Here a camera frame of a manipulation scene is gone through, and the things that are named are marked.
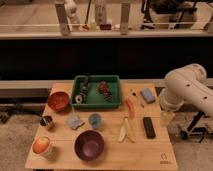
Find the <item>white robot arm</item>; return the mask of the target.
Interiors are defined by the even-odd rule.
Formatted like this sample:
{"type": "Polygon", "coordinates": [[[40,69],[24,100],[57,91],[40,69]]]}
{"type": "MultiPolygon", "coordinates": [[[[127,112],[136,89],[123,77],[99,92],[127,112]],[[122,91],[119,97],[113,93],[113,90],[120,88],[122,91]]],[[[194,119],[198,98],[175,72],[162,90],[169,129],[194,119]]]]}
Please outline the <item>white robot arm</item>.
{"type": "Polygon", "coordinates": [[[213,90],[204,84],[206,79],[205,68],[196,63],[168,72],[164,77],[165,87],[159,94],[160,106],[175,112],[188,102],[213,116],[213,90]]]}

